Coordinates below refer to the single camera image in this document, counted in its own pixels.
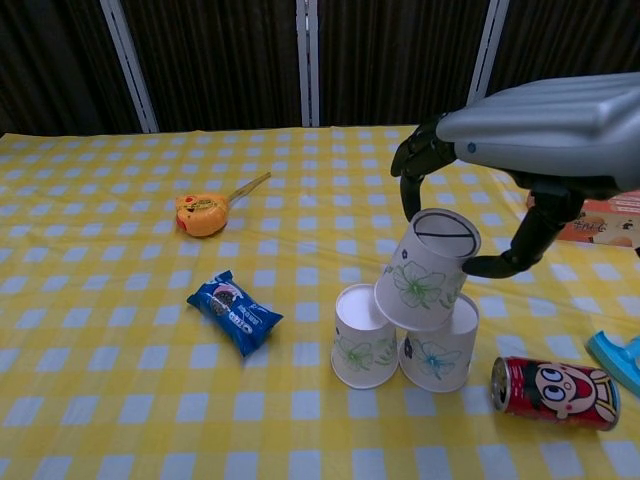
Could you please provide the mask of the grey black right robot hand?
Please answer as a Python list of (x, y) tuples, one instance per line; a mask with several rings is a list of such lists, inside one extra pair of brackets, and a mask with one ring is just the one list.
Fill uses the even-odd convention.
[(526, 271), (585, 201), (638, 190), (639, 75), (538, 80), (432, 116), (399, 145), (390, 167), (407, 219), (421, 208), (424, 177), (456, 160), (502, 171), (534, 199), (509, 249), (467, 260), (463, 271)]

